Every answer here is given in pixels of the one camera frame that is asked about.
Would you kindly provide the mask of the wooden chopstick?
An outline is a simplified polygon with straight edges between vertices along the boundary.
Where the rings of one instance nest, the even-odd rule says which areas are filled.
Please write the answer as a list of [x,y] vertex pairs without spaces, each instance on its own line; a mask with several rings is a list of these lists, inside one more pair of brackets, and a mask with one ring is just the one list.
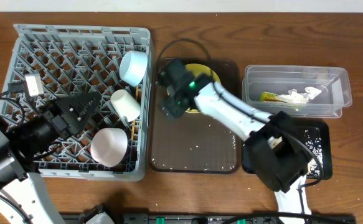
[[131,126],[131,142],[134,141],[134,132],[135,132],[135,120],[132,122]]
[[139,99],[139,86],[136,87],[135,99],[136,99],[136,101],[138,101],[138,99]]

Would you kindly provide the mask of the white cup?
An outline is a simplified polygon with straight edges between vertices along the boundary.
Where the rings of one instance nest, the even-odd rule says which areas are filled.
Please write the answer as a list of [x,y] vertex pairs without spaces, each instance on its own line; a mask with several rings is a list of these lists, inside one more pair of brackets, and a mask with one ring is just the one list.
[[110,102],[118,116],[132,122],[140,116],[140,104],[126,90],[117,90],[111,95]]

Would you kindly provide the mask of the light blue bowl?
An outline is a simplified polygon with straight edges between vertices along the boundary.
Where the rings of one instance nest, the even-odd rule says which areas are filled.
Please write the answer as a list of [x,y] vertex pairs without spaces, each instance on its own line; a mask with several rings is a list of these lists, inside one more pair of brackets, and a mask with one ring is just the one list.
[[148,56],[144,52],[128,51],[121,60],[120,78],[131,86],[142,81],[148,66]]

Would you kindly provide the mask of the yellow green snack wrapper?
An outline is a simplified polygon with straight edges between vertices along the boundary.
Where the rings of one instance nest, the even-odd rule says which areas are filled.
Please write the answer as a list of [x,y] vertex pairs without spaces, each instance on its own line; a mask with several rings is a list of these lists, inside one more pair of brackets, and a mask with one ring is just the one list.
[[283,101],[279,95],[275,94],[275,93],[270,93],[270,92],[266,92],[263,91],[260,95],[260,101],[264,102],[264,101],[275,101],[275,102],[282,102],[284,103],[285,101]]

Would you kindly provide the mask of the white tissue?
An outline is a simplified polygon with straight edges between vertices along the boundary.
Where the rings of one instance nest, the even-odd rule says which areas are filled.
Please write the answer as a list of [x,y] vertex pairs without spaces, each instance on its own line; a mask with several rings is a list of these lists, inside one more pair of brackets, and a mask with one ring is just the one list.
[[289,90],[287,95],[279,95],[278,99],[285,103],[305,104],[322,93],[320,89],[312,86],[308,86],[304,90],[304,93],[298,93],[296,89]]

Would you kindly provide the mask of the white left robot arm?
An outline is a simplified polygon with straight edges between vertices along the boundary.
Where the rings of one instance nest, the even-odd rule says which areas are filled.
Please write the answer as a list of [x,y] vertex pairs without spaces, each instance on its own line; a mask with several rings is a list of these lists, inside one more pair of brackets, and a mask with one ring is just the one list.
[[[23,81],[8,84],[0,100],[19,105],[11,98],[16,93],[24,93],[28,100],[43,95],[40,76],[27,74]],[[0,213],[10,223],[64,222],[34,161],[51,156],[54,151],[49,147],[58,138],[81,133],[100,101],[96,91],[56,98],[30,121],[20,106],[21,120],[12,129],[0,115]]]

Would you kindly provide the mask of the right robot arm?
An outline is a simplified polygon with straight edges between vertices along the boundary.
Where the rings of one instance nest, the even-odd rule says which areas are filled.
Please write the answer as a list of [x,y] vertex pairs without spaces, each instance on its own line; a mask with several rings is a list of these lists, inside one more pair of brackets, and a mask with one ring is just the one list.
[[301,142],[288,114],[271,114],[252,106],[227,91],[212,70],[194,75],[175,58],[163,68],[156,67],[158,84],[168,96],[161,103],[171,119],[189,108],[214,118],[245,142],[248,160],[257,177],[275,193],[277,217],[282,223],[311,223],[305,188],[308,164],[319,161]]

